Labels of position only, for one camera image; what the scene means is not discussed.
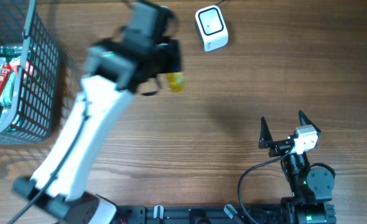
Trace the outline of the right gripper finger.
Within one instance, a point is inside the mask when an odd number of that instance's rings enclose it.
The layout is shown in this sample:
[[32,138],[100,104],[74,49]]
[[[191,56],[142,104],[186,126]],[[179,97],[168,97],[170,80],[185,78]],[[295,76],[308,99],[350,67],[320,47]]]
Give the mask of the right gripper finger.
[[298,114],[301,126],[312,125],[315,128],[317,134],[321,134],[321,130],[311,120],[308,119],[302,110],[299,110]]
[[261,132],[259,137],[258,148],[260,149],[270,148],[272,144],[273,144],[273,138],[267,125],[266,118],[263,116],[261,118]]

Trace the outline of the yellow oil bottle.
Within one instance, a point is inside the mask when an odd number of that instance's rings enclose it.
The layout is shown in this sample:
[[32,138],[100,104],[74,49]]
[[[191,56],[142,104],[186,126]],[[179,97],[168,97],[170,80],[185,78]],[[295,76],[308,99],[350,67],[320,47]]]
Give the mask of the yellow oil bottle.
[[182,72],[167,73],[169,89],[172,92],[180,92],[184,88],[184,76]]

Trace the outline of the grey plastic mesh basket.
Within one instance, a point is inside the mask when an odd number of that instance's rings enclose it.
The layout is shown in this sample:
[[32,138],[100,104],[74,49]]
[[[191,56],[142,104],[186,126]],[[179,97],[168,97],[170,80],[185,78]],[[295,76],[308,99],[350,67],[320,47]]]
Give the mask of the grey plastic mesh basket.
[[0,124],[0,145],[33,144],[52,130],[60,54],[36,0],[0,0],[0,45],[22,46],[11,111]]

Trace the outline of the teal pack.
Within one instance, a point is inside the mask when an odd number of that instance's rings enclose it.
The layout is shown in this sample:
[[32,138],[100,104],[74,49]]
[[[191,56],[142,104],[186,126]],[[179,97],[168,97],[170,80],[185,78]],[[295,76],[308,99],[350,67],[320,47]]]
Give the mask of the teal pack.
[[8,81],[0,96],[0,106],[5,107],[5,106],[12,105],[15,79],[16,79],[16,73],[11,72],[11,74],[9,75]]

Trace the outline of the green 3M package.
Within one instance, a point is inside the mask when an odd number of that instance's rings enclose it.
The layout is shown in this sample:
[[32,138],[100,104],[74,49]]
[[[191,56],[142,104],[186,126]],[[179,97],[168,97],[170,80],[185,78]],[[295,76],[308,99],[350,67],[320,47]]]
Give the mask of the green 3M package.
[[23,52],[22,45],[0,45],[0,57],[17,58]]

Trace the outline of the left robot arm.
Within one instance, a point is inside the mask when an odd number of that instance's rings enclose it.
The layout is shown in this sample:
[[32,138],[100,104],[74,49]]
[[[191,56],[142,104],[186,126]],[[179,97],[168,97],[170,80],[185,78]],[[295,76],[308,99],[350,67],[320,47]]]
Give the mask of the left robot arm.
[[62,223],[116,223],[118,206],[86,189],[93,163],[139,86],[182,72],[179,42],[167,33],[175,13],[149,1],[131,10],[120,41],[109,37],[88,48],[81,91],[52,150],[31,176],[14,181],[26,208],[39,207]]

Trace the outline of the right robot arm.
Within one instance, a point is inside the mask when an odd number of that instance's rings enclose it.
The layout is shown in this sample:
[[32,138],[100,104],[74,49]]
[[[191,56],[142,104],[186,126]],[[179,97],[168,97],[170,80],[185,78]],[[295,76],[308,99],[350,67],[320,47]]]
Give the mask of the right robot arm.
[[321,130],[299,111],[300,126],[287,139],[275,141],[264,117],[261,118],[259,148],[269,149],[269,157],[280,157],[280,164],[291,197],[281,199],[278,223],[328,224],[336,223],[332,190],[335,171],[324,163],[311,164],[306,152],[315,149]]

